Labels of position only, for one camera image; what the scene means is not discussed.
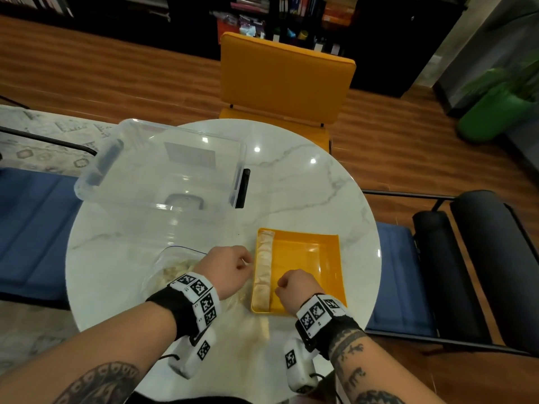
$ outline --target round table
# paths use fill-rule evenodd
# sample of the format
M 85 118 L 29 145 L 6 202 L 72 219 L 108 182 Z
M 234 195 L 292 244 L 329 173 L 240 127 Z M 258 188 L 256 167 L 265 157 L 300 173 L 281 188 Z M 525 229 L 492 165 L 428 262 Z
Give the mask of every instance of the round table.
M 260 227 L 338 234 L 348 309 L 365 327 L 380 285 L 380 242 L 367 200 L 340 163 L 304 137 L 266 123 L 217 119 L 182 127 L 240 139 L 247 145 L 245 167 L 251 177 L 245 207 L 234 211 L 235 232 L 214 245 L 244 244 L 254 251 Z M 209 250 L 201 244 L 189 245 Z M 83 203 L 66 255 L 67 293 L 79 329 L 140 303 L 141 283 L 165 247 L 133 244 L 99 204 Z M 247 311 L 245 315 L 254 316 Z M 208 380 L 195 383 L 178 376 L 161 360 L 136 390 L 158 401 L 233 394 L 255 404 L 275 404 L 292 397 L 295 393 L 287 385 L 282 348 L 294 320 L 268 318 L 270 339 L 258 347 L 260 352 L 255 352 L 248 368 L 236 368 L 231 359 L 214 369 Z M 332 369 L 320 356 L 315 366 L 322 374 Z

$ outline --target chair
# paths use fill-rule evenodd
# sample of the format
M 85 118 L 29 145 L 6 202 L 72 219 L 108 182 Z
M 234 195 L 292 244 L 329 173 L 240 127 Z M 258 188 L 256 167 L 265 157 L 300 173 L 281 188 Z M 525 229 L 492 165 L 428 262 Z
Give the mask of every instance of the chair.
M 230 108 L 219 118 L 270 123 L 329 152 L 324 125 L 337 120 L 355 70 L 350 59 L 226 32 L 221 38 L 221 99 Z
M 448 351 L 539 357 L 539 254 L 514 210 L 487 190 L 457 197 L 363 190 L 364 194 L 433 199 L 406 227 L 377 223 L 382 277 L 366 332 Z M 506 346 L 492 343 L 455 234 L 455 218 Z
M 9 128 L 0 131 L 86 151 L 94 150 Z M 82 203 L 76 177 L 0 169 L 0 299 L 68 309 L 65 256 Z

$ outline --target forearm tattoo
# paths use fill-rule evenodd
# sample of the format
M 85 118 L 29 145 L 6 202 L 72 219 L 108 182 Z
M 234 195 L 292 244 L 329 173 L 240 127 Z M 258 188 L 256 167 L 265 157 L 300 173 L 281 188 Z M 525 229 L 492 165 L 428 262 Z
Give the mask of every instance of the forearm tattoo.
M 344 373 L 343 363 L 351 355 L 363 352 L 363 343 L 358 340 L 365 336 L 366 334 L 362 330 L 346 329 L 335 336 L 329 344 L 329 359 L 337 377 L 343 383 L 347 396 L 354 404 L 405 404 L 399 397 L 386 391 L 364 391 L 355 400 L 351 396 L 356 387 L 360 385 L 360 379 L 365 377 L 367 373 L 361 367 L 357 367 L 350 375 L 347 375 Z
M 141 380 L 129 363 L 113 361 L 92 368 L 60 394 L 54 404 L 122 404 Z

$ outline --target blue seat cushion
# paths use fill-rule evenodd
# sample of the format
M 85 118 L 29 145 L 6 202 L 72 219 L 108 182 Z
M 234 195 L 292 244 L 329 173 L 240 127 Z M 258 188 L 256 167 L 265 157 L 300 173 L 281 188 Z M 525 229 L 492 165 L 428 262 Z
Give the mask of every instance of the blue seat cushion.
M 367 329 L 436 337 L 436 327 L 412 232 L 377 222 L 382 252 L 382 276 L 378 298 Z
M 0 292 L 67 300 L 67 240 L 81 204 L 76 180 L 0 169 Z

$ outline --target yellow tray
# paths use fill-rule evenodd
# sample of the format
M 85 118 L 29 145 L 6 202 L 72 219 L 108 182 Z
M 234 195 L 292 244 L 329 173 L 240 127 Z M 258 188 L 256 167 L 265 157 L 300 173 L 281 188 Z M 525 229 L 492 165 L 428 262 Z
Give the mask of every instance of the yellow tray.
M 256 311 L 251 306 L 254 313 L 287 315 L 274 291 L 279 278 L 291 269 L 303 269 L 313 274 L 327 294 L 339 299 L 346 306 L 338 235 L 296 233 L 270 228 L 261 228 L 258 234 L 260 231 L 275 232 L 271 263 L 271 296 L 269 312 Z

